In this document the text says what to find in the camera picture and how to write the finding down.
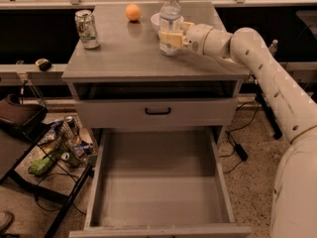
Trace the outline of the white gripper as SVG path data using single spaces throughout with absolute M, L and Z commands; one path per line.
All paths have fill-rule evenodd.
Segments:
M 186 47 L 195 54 L 203 55 L 205 41 L 213 27 L 205 24 L 194 25 L 192 22 L 183 22 L 180 29 L 180 31 L 174 32 L 159 31 L 159 39 L 173 47 Z

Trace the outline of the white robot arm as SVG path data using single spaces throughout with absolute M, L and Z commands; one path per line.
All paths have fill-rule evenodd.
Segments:
M 159 39 L 210 57 L 223 66 L 245 67 L 257 79 L 290 147 L 275 176 L 270 238 L 317 238 L 317 104 L 275 60 L 262 36 L 241 28 L 231 34 L 205 24 L 160 29 Z

